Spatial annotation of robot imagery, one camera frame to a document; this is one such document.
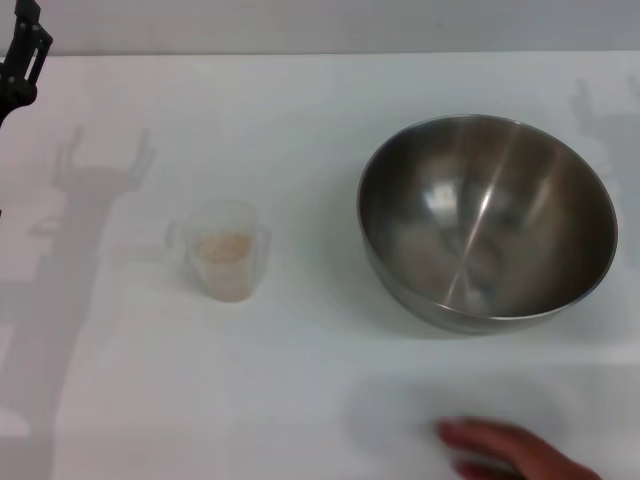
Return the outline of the bare human hand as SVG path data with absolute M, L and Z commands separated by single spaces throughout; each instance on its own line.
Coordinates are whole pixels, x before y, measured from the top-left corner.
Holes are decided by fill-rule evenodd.
M 464 460 L 454 466 L 463 479 L 597 479 L 542 438 L 519 426 L 477 418 L 443 419 L 440 440 L 450 448 L 500 461 L 502 467 Z

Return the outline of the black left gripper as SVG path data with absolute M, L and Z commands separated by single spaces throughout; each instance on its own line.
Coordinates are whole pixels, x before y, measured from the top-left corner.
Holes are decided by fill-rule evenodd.
M 36 1 L 16 1 L 14 35 L 1 63 L 1 123 L 37 97 L 36 83 L 53 42 L 40 24 L 40 14 Z

